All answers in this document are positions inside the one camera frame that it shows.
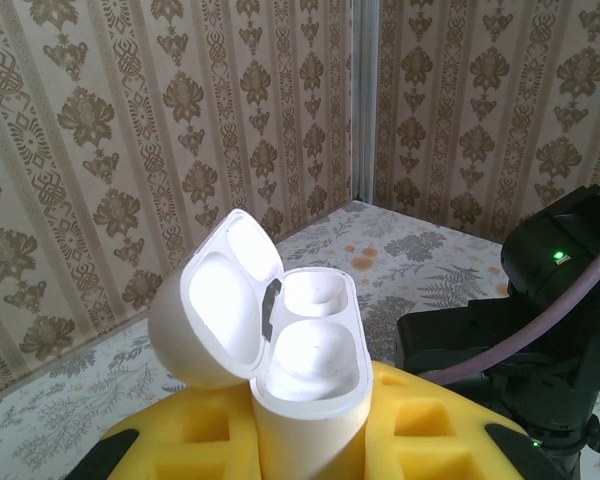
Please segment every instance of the floral tablecloth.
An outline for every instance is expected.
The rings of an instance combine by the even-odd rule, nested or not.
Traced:
[[[369,351],[387,363],[403,314],[506,295],[499,245],[359,202],[278,248],[285,268],[353,276]],[[63,478],[109,427],[182,388],[153,355],[146,321],[65,359],[0,402],[0,480]],[[582,478],[600,479],[588,449]]]

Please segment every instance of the tablecloth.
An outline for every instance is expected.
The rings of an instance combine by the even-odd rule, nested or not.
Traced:
[[[328,266],[353,276],[369,352],[386,363],[405,313],[506,295],[499,245],[360,202],[278,250],[286,269]],[[62,479],[108,428],[182,388],[153,355],[146,320],[70,355],[0,401],[0,480]],[[582,478],[600,479],[600,455],[588,449]]]

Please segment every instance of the case lid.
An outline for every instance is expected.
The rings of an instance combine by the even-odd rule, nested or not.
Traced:
[[[180,298],[210,370],[250,379],[268,364],[270,317],[284,267],[258,222],[233,210],[184,267]]]

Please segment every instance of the yellow foam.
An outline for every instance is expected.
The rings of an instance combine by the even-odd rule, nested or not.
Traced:
[[[373,370],[366,480],[522,478],[484,430],[500,423],[523,432],[515,423],[393,367],[374,362]],[[261,479],[247,383],[219,391],[188,388],[103,438],[126,429],[140,435],[110,480]]]

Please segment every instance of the orange stain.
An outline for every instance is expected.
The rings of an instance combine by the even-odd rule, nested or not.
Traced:
[[[365,257],[373,258],[373,257],[376,257],[378,255],[378,251],[375,248],[367,247],[367,248],[365,248],[365,249],[362,250],[362,254]]]
[[[356,257],[351,260],[351,266],[356,270],[369,270],[373,267],[373,260],[368,257]]]
[[[496,293],[501,297],[508,297],[509,292],[507,292],[507,284],[499,283],[498,285],[496,285]]]

